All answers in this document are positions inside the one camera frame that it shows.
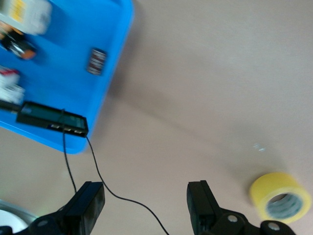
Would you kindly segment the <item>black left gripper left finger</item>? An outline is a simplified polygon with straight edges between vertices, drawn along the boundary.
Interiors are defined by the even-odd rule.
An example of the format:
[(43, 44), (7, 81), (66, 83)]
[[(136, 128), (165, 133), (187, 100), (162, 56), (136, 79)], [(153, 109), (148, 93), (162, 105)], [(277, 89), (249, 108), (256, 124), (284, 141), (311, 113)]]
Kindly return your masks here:
[(67, 204), (56, 212), (35, 216), (12, 203), (0, 201), (0, 210), (15, 216), (25, 228), (14, 230), (0, 220), (2, 235), (89, 235), (105, 205), (101, 182), (85, 182)]

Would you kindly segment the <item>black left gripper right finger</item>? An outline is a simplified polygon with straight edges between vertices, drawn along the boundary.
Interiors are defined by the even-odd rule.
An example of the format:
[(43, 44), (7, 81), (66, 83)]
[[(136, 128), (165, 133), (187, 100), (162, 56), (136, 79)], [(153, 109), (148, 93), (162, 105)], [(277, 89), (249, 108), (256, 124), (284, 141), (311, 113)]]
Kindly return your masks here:
[(295, 234), (282, 222), (265, 220), (256, 227), (242, 213), (221, 208), (205, 180), (189, 182), (186, 199), (195, 235)]

